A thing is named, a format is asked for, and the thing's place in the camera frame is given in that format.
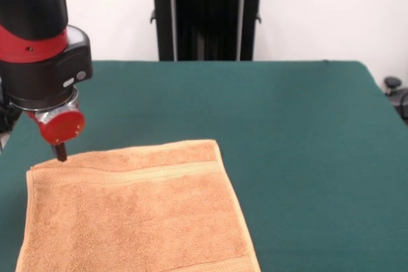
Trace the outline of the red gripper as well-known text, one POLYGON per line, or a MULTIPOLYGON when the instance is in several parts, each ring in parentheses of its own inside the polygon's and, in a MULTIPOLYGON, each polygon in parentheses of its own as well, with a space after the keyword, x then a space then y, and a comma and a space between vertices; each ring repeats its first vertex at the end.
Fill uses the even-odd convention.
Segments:
POLYGON ((45 141, 53 145, 55 157, 67 160, 66 141, 76 138, 85 127, 85 116, 77 108, 56 108, 45 112, 27 112, 45 141))

